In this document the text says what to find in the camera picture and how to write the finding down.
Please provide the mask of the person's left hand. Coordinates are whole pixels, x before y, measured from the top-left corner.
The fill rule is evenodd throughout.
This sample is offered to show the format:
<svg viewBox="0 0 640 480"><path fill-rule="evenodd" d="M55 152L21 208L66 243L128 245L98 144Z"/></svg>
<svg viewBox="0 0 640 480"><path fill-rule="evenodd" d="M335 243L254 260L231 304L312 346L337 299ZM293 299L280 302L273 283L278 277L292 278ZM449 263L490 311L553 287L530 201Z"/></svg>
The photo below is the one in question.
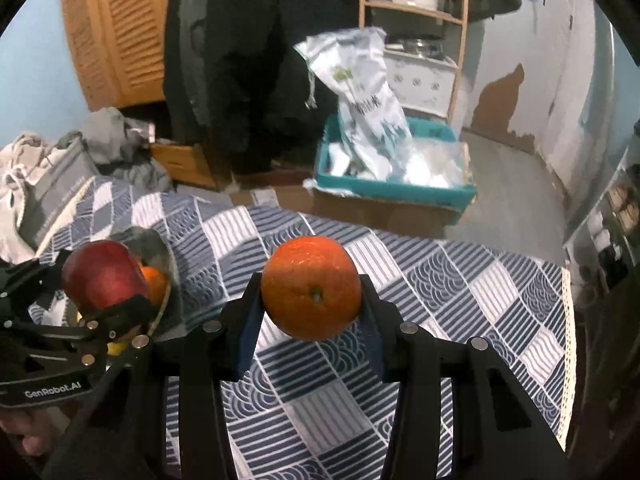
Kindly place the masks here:
<svg viewBox="0 0 640 480"><path fill-rule="evenodd" d="M70 419L54 406L1 411L1 430L21 456L51 453L69 424Z"/></svg>

